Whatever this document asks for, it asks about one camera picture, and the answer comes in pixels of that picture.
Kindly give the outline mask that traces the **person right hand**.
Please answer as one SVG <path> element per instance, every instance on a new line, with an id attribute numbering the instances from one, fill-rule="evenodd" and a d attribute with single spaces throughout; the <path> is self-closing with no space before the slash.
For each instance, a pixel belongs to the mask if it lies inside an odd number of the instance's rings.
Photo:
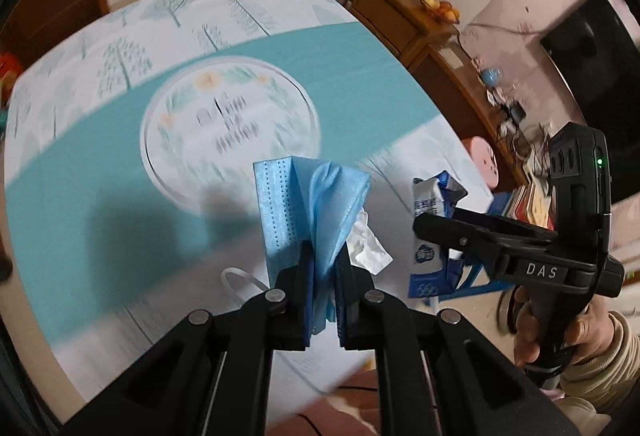
<path id="1" fill-rule="evenodd" d="M 540 326 L 532 314 L 528 292 L 520 286 L 514 294 L 515 305 L 520 307 L 516 318 L 514 338 L 514 361 L 518 367 L 532 364 L 540 354 L 538 344 Z M 608 313 L 608 302 L 594 295 L 586 309 L 568 326 L 564 343 L 575 349 L 572 364 L 585 364 L 608 351 L 613 343 L 614 322 Z"/>

